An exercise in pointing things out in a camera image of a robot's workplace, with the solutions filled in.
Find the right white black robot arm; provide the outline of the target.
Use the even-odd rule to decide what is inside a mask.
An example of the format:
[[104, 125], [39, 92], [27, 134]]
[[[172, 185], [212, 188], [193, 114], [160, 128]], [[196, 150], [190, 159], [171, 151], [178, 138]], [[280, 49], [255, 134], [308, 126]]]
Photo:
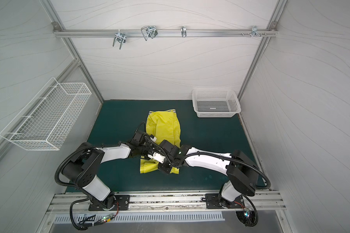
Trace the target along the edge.
[[218, 208], [232, 208], [235, 200], [255, 196], [260, 170], [242, 151], [215, 153], [183, 145], [180, 148], [163, 141], [151, 157], [159, 162], [158, 168], [170, 173], [173, 168], [204, 168], [225, 175], [225, 182], [215, 198], [210, 200]]

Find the yellow long pants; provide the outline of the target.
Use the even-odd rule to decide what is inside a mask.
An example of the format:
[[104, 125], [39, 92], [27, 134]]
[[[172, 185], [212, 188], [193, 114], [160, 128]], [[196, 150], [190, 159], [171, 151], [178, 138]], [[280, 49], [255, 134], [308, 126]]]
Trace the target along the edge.
[[[165, 111], [150, 111], [146, 121], [146, 132], [156, 137], [156, 144], [167, 140], [180, 148], [180, 122], [175, 109]], [[149, 173], [158, 169], [159, 161], [150, 159], [140, 160], [140, 173]]]

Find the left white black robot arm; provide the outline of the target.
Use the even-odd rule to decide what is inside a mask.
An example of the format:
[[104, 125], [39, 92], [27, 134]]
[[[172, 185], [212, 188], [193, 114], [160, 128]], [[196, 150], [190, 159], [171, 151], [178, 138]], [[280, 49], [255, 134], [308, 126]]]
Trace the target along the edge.
[[92, 205], [111, 210], [116, 205], [114, 191], [97, 176], [102, 163], [147, 156], [151, 147], [147, 141], [155, 142], [153, 135], [137, 131], [128, 142], [117, 145], [94, 146], [82, 143], [56, 170], [54, 179], [61, 186], [74, 187], [87, 195]]

